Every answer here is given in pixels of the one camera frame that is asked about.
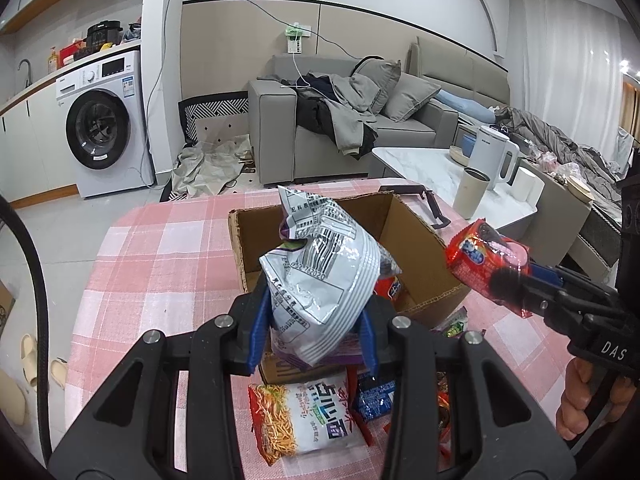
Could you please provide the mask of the person's right hand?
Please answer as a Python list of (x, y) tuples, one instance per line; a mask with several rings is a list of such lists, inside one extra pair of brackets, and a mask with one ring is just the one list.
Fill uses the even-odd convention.
[[(575, 439), (589, 426), (585, 409), (592, 398), (589, 388), (592, 375), (593, 365), (587, 361), (573, 358), (567, 364), (565, 389), (561, 396), (560, 407), (555, 415), (556, 431), (564, 440)], [(636, 391), (637, 387), (629, 378), (617, 378), (610, 393), (612, 408), (602, 425), (617, 422), (625, 413)]]

